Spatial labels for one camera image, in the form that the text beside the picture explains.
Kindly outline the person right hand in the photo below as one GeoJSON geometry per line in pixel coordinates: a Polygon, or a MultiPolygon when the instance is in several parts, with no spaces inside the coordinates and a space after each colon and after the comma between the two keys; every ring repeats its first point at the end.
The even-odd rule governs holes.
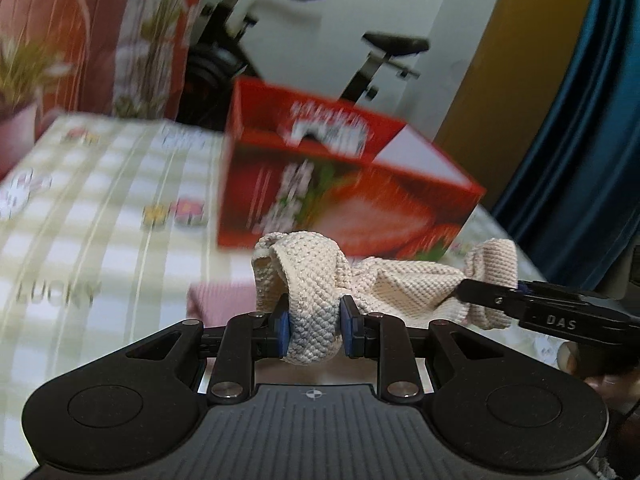
{"type": "MultiPolygon", "coordinates": [[[[563,342],[556,356],[560,370],[578,377],[579,352],[574,342],[563,342]]],[[[627,415],[623,430],[639,435],[639,369],[626,375],[585,377],[584,382],[602,396],[609,408],[627,415]]]]}

